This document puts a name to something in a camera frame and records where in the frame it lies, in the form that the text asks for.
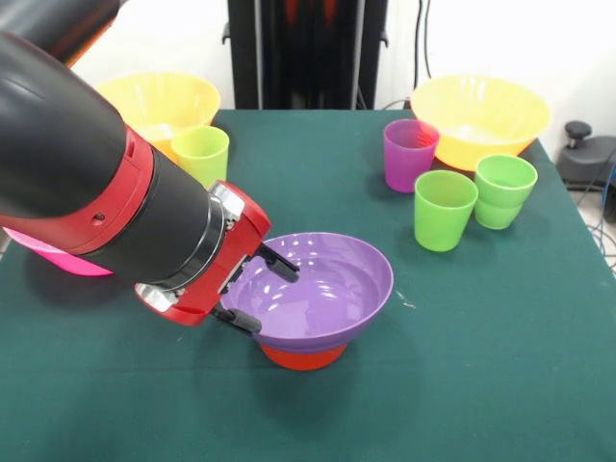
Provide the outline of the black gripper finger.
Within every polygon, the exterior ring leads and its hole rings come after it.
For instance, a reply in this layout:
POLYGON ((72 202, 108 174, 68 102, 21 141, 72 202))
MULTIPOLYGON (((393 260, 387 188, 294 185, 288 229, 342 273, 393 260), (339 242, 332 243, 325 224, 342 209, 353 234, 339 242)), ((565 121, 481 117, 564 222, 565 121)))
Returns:
POLYGON ((269 246, 261 243, 258 255, 264 260, 266 267, 277 276, 289 283, 295 283, 299 278, 299 266, 293 264, 269 246))
POLYGON ((262 329, 262 324, 258 319, 235 308, 225 309, 221 305, 217 305, 212 310, 211 315, 218 321, 221 321, 248 336, 259 334, 262 329))

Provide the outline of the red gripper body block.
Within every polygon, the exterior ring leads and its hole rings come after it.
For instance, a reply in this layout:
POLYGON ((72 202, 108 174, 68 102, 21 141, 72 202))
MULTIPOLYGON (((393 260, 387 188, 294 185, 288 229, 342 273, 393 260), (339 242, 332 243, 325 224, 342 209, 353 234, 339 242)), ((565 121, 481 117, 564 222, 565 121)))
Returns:
POLYGON ((271 229, 265 211, 238 187, 218 180, 208 190, 214 219, 220 232, 216 255, 190 264, 186 283, 167 289, 161 285, 138 284, 137 297, 163 318, 187 326, 197 326, 215 309, 222 290, 244 261, 252 257, 271 229))

